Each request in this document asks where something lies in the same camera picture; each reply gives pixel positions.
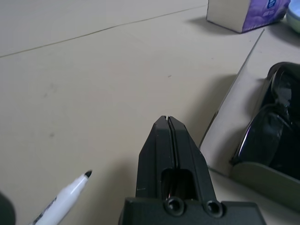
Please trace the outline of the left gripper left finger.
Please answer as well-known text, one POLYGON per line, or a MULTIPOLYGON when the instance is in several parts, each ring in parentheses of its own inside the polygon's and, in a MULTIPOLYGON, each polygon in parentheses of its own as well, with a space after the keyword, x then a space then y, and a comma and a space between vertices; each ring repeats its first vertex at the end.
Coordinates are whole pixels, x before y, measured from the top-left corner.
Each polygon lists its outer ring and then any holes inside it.
POLYGON ((173 166, 171 131, 166 117, 161 116, 139 154, 135 196, 162 199, 162 174, 173 166))

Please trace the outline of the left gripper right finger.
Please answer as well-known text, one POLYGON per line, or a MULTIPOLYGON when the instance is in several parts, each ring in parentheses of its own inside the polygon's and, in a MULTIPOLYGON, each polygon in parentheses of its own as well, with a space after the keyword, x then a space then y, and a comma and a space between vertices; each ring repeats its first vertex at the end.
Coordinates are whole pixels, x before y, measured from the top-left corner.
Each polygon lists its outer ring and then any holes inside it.
POLYGON ((211 179, 203 154, 191 138, 186 126, 168 118, 174 153, 174 178, 171 194, 182 200, 211 200, 211 179))

